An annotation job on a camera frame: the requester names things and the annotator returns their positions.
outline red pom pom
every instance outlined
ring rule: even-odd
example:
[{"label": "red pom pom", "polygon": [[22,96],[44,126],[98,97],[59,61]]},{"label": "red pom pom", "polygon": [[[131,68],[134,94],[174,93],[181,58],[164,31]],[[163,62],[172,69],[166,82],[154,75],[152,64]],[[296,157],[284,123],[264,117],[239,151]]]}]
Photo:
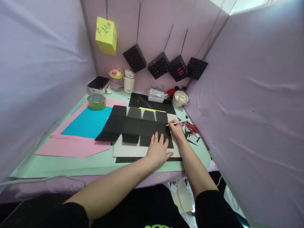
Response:
[{"label": "red pom pom", "polygon": [[176,91],[175,89],[169,89],[169,90],[168,90],[169,96],[170,96],[170,97],[173,97],[173,94],[175,93],[175,91]]}]

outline black sleeve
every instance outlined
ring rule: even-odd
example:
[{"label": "black sleeve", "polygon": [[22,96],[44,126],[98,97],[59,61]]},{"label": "black sleeve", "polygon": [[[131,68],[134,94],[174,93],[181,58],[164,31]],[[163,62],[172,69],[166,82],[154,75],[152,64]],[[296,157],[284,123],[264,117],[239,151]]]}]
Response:
[{"label": "black sleeve", "polygon": [[195,218],[198,227],[240,227],[234,211],[219,191],[200,193],[195,201]]},{"label": "black sleeve", "polygon": [[83,206],[77,203],[62,204],[50,214],[38,227],[41,228],[68,228],[89,227],[89,219]]}]

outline white thermos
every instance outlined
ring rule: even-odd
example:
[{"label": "white thermos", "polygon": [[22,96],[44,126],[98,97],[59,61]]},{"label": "white thermos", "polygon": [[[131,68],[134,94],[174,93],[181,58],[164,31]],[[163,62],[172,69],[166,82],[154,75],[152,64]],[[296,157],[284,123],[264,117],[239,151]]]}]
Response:
[{"label": "white thermos", "polygon": [[125,69],[124,71],[124,91],[126,93],[134,92],[135,73],[132,70]]}]

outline lavender cloth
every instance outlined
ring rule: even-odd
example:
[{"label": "lavender cloth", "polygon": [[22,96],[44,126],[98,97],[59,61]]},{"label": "lavender cloth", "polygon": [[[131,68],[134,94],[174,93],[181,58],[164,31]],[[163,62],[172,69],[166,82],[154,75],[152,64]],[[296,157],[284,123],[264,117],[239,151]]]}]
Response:
[{"label": "lavender cloth", "polygon": [[[213,160],[210,162],[210,169],[208,172],[218,170]],[[91,176],[73,176],[74,178],[83,180],[86,184],[90,184],[94,180],[98,179],[102,175]],[[186,179],[184,171],[176,172],[160,172],[151,173],[145,179],[143,179],[136,188],[153,186],[165,182],[176,181],[180,179]],[[64,193],[75,194],[83,188],[83,183],[80,181],[70,180],[64,177],[58,177],[45,182],[40,183],[24,183],[8,186],[0,194],[0,203],[9,203],[28,200],[30,198],[42,195],[45,193]]]}]

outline forearm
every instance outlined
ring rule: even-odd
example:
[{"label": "forearm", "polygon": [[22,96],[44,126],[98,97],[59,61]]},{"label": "forearm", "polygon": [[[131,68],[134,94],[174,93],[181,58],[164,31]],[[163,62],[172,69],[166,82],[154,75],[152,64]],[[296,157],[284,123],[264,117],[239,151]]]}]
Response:
[{"label": "forearm", "polygon": [[180,154],[187,179],[190,183],[194,198],[206,190],[218,190],[208,171],[191,148],[188,141],[183,138],[179,141]]},{"label": "forearm", "polygon": [[83,188],[67,202],[84,207],[90,221],[113,210],[155,168],[146,157],[115,170]]}]

